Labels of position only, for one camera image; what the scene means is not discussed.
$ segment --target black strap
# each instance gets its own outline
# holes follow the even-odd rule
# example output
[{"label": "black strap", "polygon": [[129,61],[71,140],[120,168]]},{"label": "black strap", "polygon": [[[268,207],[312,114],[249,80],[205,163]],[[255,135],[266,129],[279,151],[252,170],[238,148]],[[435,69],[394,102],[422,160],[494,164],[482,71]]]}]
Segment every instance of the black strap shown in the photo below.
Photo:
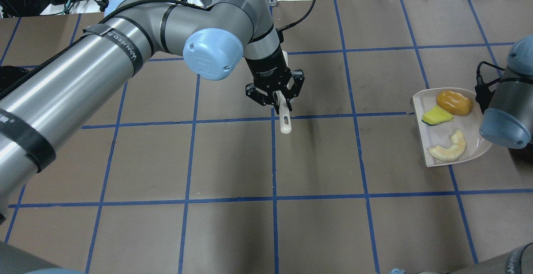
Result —
[{"label": "black strap", "polygon": [[163,47],[163,50],[165,50],[165,52],[168,52],[170,53],[170,51],[168,50],[168,47],[166,46],[166,38],[165,38],[165,31],[166,31],[166,22],[168,20],[168,16],[170,15],[170,13],[172,12],[173,9],[175,9],[177,7],[177,5],[171,5],[167,8],[165,14],[163,15],[163,19],[161,20],[161,46]]},{"label": "black strap", "polygon": [[99,35],[101,37],[104,37],[113,43],[115,43],[124,53],[130,58],[130,61],[133,65],[133,75],[132,77],[137,74],[137,72],[142,67],[142,55],[141,51],[137,46],[135,46],[135,43],[129,39],[124,33],[121,33],[120,31],[109,27],[105,24],[95,24],[91,27],[87,27],[83,30],[84,34],[82,37],[86,37],[87,35]]},{"label": "black strap", "polygon": [[505,274],[522,274],[522,255],[526,248],[533,245],[529,243],[528,245],[518,247],[509,253],[507,260],[505,261]]},{"label": "black strap", "polygon": [[250,43],[253,43],[253,42],[257,42],[259,40],[262,40],[264,39],[267,35],[270,34],[270,32],[274,29],[274,24],[272,24],[272,26],[265,32],[263,33],[262,35],[260,35],[259,37],[254,37]]},{"label": "black strap", "polygon": [[500,80],[500,84],[504,82],[523,82],[525,84],[533,85],[533,80],[529,78],[522,78],[522,77],[513,77],[513,78],[505,78]]},{"label": "black strap", "polygon": [[143,33],[143,35],[146,37],[146,39],[148,40],[148,44],[150,44],[150,52],[152,52],[152,55],[154,55],[154,43],[152,42],[152,39],[150,38],[150,35],[148,35],[147,31],[141,27],[141,24],[137,23],[137,21],[129,18],[129,17],[126,17],[126,16],[122,16],[122,15],[118,15],[118,16],[114,16],[114,18],[121,18],[121,19],[124,19],[128,22],[130,22],[131,24],[135,25],[135,27],[137,27],[139,29],[139,31],[141,31],[141,33]]},{"label": "black strap", "polygon": [[37,166],[38,173],[55,160],[54,147],[42,134],[3,109],[0,109],[0,134],[25,150],[26,156]]}]

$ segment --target grid line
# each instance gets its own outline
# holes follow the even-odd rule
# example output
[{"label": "grid line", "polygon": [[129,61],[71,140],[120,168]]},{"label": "grid line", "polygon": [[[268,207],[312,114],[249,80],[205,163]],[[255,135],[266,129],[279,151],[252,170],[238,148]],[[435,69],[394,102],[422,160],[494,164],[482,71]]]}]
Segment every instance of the grid line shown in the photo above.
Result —
[{"label": "grid line", "polygon": [[337,5],[337,0],[333,0],[333,5],[335,6],[335,14],[337,15],[339,33],[341,34],[341,44],[342,44],[342,50],[343,50],[342,54],[344,57],[344,69],[346,71],[346,82],[348,83],[348,94],[350,95],[350,105],[352,107],[352,117],[354,119],[354,130],[356,134],[357,151],[359,155],[359,166],[361,169],[361,179],[362,179],[363,189],[365,191],[364,195],[365,195],[365,201],[366,201],[366,211],[367,211],[368,229],[369,229],[371,246],[372,246],[372,255],[374,257],[374,268],[377,273],[380,273],[379,272],[379,259],[377,255],[376,238],[374,235],[374,222],[372,220],[372,210],[371,210],[371,205],[370,205],[370,197],[368,196],[368,185],[366,181],[365,165],[363,163],[361,139],[359,136],[359,126],[358,126],[357,115],[356,115],[356,106],[354,103],[354,94],[352,92],[352,80],[350,79],[350,69],[348,67],[348,56],[346,54],[346,44],[344,40],[344,32],[342,30],[341,14],[339,13],[339,6]]},{"label": "grid line", "polygon": [[[380,113],[356,113],[356,117],[376,117],[376,116],[405,116],[406,112],[380,112]],[[353,114],[333,114],[333,115],[304,115],[304,116],[294,116],[291,119],[322,119],[322,118],[349,118],[353,117]],[[257,117],[257,118],[234,118],[234,119],[213,119],[213,120],[196,120],[196,124],[205,124],[205,123],[227,123],[227,122],[256,122],[256,121],[270,121],[269,117]],[[118,126],[120,127],[131,127],[131,126],[148,126],[148,125],[180,125],[180,124],[192,124],[193,121],[179,121],[179,122],[130,122],[130,123],[121,123]],[[113,124],[104,124],[104,125],[85,125],[82,126],[83,130],[95,130],[99,128],[111,128],[114,127]]]},{"label": "grid line", "polygon": [[270,109],[272,133],[272,223],[274,226],[274,273],[279,274],[278,246],[278,183],[276,181],[276,115]]},{"label": "grid line", "polygon": [[9,223],[9,228],[7,229],[7,233],[5,235],[4,242],[7,244],[9,242],[9,237],[11,236],[11,231],[13,230],[13,225],[15,225],[15,219],[17,218],[17,213],[19,212],[20,203],[22,201],[22,197],[24,196],[24,190],[26,189],[26,186],[24,185],[19,193],[19,198],[17,200],[17,204],[15,205],[15,211],[13,212],[13,217],[11,218],[11,222]]},{"label": "grid line", "polygon": [[463,206],[463,200],[461,199],[461,194],[459,193],[459,187],[457,186],[457,180],[455,179],[455,173],[453,172],[453,167],[451,164],[448,165],[448,170],[450,171],[451,182],[453,183],[453,189],[457,197],[457,203],[459,204],[459,211],[461,212],[461,218],[463,219],[463,225],[465,227],[466,238],[468,239],[468,245],[470,246],[470,252],[472,253],[472,259],[474,263],[478,263],[478,255],[476,254],[476,248],[474,247],[474,241],[472,240],[472,234],[470,234],[470,227],[468,226],[468,220],[466,219],[465,208]]},{"label": "grid line", "polygon": [[[508,46],[513,45],[515,42],[499,42],[488,43],[489,46]],[[417,46],[419,49],[439,49],[439,48],[462,48],[462,47],[485,47],[487,44],[454,44],[454,45],[428,45]],[[377,48],[352,48],[346,49],[346,52],[367,52],[367,51],[387,51],[387,50],[413,50],[414,46],[407,47],[377,47]],[[307,54],[328,54],[328,53],[342,53],[343,50],[319,50],[319,51],[298,51],[288,52],[289,55],[307,55]],[[167,62],[167,61],[183,61],[182,57],[169,57],[169,58],[151,58],[149,62]],[[38,65],[19,65],[20,68],[35,68]]]},{"label": "grid line", "polygon": [[416,44],[415,34],[413,33],[413,28],[411,27],[411,21],[409,21],[409,16],[407,15],[407,10],[405,9],[405,4],[403,3],[403,0],[400,0],[400,5],[403,10],[403,15],[405,16],[405,21],[407,22],[407,28],[409,29],[409,34],[411,35],[411,40],[413,41],[413,46],[416,53],[416,59],[418,60],[418,65],[420,66],[420,71],[422,72],[422,77],[424,78],[424,82],[426,84],[426,89],[430,88],[430,84],[428,82],[428,77],[426,77],[426,71],[424,70],[424,65],[422,64],[422,59],[420,57],[420,52],[418,50],[418,46]]},{"label": "grid line", "polygon": [[179,243],[179,259],[177,272],[183,272],[183,256],[185,252],[185,235],[187,232],[187,216],[189,213],[189,195],[191,190],[192,158],[194,154],[194,137],[196,136],[196,117],[198,116],[198,97],[200,94],[200,75],[196,75],[196,93],[194,95],[194,113],[192,115],[191,145],[189,149],[189,166],[187,169],[187,186],[185,187],[185,202],[183,205],[183,221],[181,224],[181,242]]},{"label": "grid line", "polygon": [[109,158],[107,160],[107,165],[105,167],[105,175],[104,175],[104,179],[103,179],[103,183],[102,183],[102,190],[101,190],[101,193],[100,193],[100,201],[99,201],[99,204],[98,204],[97,217],[96,217],[96,220],[95,220],[95,228],[93,229],[93,235],[92,235],[92,238],[91,238],[91,245],[89,246],[89,253],[88,253],[88,256],[87,256],[87,263],[85,265],[85,272],[86,273],[88,273],[89,269],[91,268],[91,261],[92,261],[93,251],[95,249],[95,242],[96,242],[97,233],[98,233],[98,226],[100,224],[100,216],[102,214],[102,206],[103,206],[102,203],[103,203],[103,200],[104,200],[104,197],[105,197],[105,189],[107,187],[107,181],[108,181],[108,178],[109,178],[109,170],[111,168],[111,163],[112,163],[112,159],[113,159],[113,153],[115,151],[115,144],[116,144],[116,141],[117,141],[118,129],[119,129],[118,124],[120,123],[120,117],[122,115],[122,107],[124,106],[124,98],[126,97],[127,87],[128,87],[128,83],[124,84],[124,87],[122,88],[122,97],[120,98],[120,105],[118,107],[117,122],[116,122],[116,125],[115,125],[115,132],[113,134],[113,141],[111,142],[111,148],[109,149]]},{"label": "grid line", "polygon": [[13,33],[11,33],[11,37],[9,38],[9,41],[5,47],[4,54],[2,54],[2,58],[0,58],[0,65],[4,63],[5,56],[7,55],[7,51],[9,50],[9,46],[11,46],[11,42],[13,41],[13,38],[15,37],[15,33],[17,32],[17,29],[19,28],[20,20],[22,18],[19,18],[17,20],[17,23],[15,24],[15,28],[13,29]]},{"label": "grid line", "polygon": [[72,33],[70,44],[74,43],[74,37],[76,37],[76,33],[78,32],[78,27],[80,26],[81,19],[82,19],[82,14],[78,14],[78,20],[76,21],[76,26],[74,26],[74,32]]},{"label": "grid line", "polygon": [[[491,55],[491,59],[493,60],[493,64],[494,65],[498,65],[498,62],[496,61],[496,58],[493,54],[493,50],[491,48],[491,45],[489,45],[489,41],[487,39],[487,36],[485,35],[485,31],[483,31],[483,27],[481,26],[481,22],[478,18],[478,14],[476,13],[476,9],[474,9],[474,5],[472,4],[472,0],[467,0],[468,1],[468,5],[470,6],[470,10],[472,10],[472,14],[474,15],[474,19],[476,20],[476,23],[478,24],[478,28],[479,28],[479,32],[481,33],[481,36],[483,37],[483,41],[485,41],[485,46],[487,46],[487,50],[489,50],[489,54]],[[499,69],[496,69],[496,71],[498,72],[498,75],[500,77],[503,76],[503,74],[501,73],[501,71]]]},{"label": "grid line", "polygon": [[[425,74],[425,71],[424,71],[424,65],[423,65],[422,60],[420,58],[420,53],[418,52],[416,39],[415,39],[415,34],[413,33],[413,29],[411,27],[411,22],[409,21],[409,15],[407,14],[407,10],[405,8],[405,4],[403,3],[403,0],[400,0],[400,3],[401,3],[402,10],[403,10],[403,14],[405,16],[405,20],[407,22],[407,27],[409,28],[409,33],[411,34],[411,38],[413,39],[413,45],[415,46],[416,56],[417,56],[418,62],[420,64],[420,70],[422,72],[422,76],[424,77],[424,82],[426,83],[426,88],[430,88],[430,85],[429,85],[429,82],[428,82],[428,78],[426,77],[426,74]],[[455,180],[455,174],[453,173],[453,168],[451,167],[451,165],[448,166],[448,170],[450,172],[451,181],[453,183],[454,193],[455,193],[456,198],[457,198],[457,204],[459,205],[459,211],[461,212],[461,219],[463,220],[463,225],[464,225],[464,228],[465,228],[466,237],[468,239],[468,244],[470,246],[470,252],[472,253],[472,259],[474,260],[474,263],[478,263],[478,258],[476,256],[476,249],[474,248],[474,243],[472,242],[472,236],[470,235],[470,228],[468,226],[468,220],[467,220],[466,214],[464,212],[463,201],[461,200],[461,194],[459,193],[459,188],[457,187],[457,181]]]},{"label": "grid line", "polygon": [[[326,194],[326,195],[291,195],[277,196],[276,200],[328,200],[328,199],[354,199],[354,198],[392,198],[392,197],[431,197],[431,196],[455,196],[481,195],[481,194],[524,194],[533,193],[533,189],[493,189],[493,190],[469,190],[469,191],[436,191],[436,192],[405,192],[405,193],[369,193],[369,194]],[[235,197],[235,198],[203,198],[189,199],[189,204],[203,204],[216,202],[257,202],[271,201],[272,196],[267,197]],[[36,208],[36,207],[82,207],[82,206],[131,206],[131,205],[158,205],[158,204],[184,204],[184,199],[174,200],[143,200],[126,202],[53,202],[53,203],[21,203],[10,204],[9,208]]]}]

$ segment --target metal cylinder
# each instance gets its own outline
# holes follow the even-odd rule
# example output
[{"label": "metal cylinder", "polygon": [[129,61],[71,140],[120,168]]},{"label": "metal cylinder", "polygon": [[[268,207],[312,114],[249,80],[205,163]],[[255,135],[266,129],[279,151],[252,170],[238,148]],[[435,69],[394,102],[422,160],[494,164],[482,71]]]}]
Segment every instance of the metal cylinder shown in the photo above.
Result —
[{"label": "metal cylinder", "polygon": [[[521,265],[521,272],[518,272],[518,265]],[[530,274],[533,273],[533,245],[528,246],[525,250],[523,247],[488,259],[487,261],[475,264],[451,274]]]},{"label": "metal cylinder", "polygon": [[505,111],[533,133],[533,84],[522,82],[522,79],[531,80],[531,76],[525,77],[507,68],[501,78],[502,82],[494,92],[489,109]]},{"label": "metal cylinder", "polygon": [[[122,19],[108,25],[135,42],[148,61],[151,49],[139,29]],[[115,43],[88,35],[2,99],[0,109],[24,120],[57,151],[133,73],[130,58]],[[35,173],[26,152],[0,135],[0,214],[6,214],[10,193]]]}]

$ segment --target white plate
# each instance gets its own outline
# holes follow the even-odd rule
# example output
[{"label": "white plate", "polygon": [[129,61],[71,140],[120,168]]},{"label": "white plate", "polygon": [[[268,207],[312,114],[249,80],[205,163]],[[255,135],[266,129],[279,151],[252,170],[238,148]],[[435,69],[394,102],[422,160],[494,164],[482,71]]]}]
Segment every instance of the white plate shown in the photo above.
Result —
[{"label": "white plate", "polygon": [[[472,100],[474,103],[474,108],[466,116],[453,116],[453,121],[451,122],[444,122],[435,126],[429,126],[422,122],[422,115],[436,105],[436,96],[444,90],[451,90],[463,94]],[[420,133],[422,151],[424,152],[424,162],[427,167],[466,162],[481,156],[491,147],[491,143],[486,139],[483,139],[483,137],[481,137],[479,134],[479,128],[481,127],[481,122],[483,121],[483,114],[481,113],[481,109],[476,102],[476,94],[474,92],[459,88],[437,88],[422,90],[413,96],[413,104],[415,106],[415,114],[418,122],[418,132]],[[437,145],[441,145],[442,147],[450,147],[450,135],[453,134],[455,130],[461,130],[465,135],[465,153],[463,153],[463,155],[455,162],[443,162],[442,160],[434,158],[429,153],[428,148]]]}]

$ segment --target wire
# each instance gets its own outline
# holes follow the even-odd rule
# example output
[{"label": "wire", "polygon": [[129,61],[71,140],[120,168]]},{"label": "wire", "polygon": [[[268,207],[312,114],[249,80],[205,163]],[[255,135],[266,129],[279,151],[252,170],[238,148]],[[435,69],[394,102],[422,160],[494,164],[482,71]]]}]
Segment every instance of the wire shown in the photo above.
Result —
[{"label": "wire", "polygon": [[291,27],[295,27],[297,26],[301,21],[303,21],[305,18],[307,18],[307,16],[309,16],[309,14],[311,13],[311,11],[313,10],[313,7],[314,7],[314,3],[316,2],[316,0],[313,0],[313,2],[311,3],[311,6],[309,7],[309,10],[305,13],[305,15],[303,15],[302,18],[300,18],[298,21],[296,22],[293,22],[291,24],[288,24],[280,29],[278,29],[278,33],[282,32],[282,31],[285,31]]}]

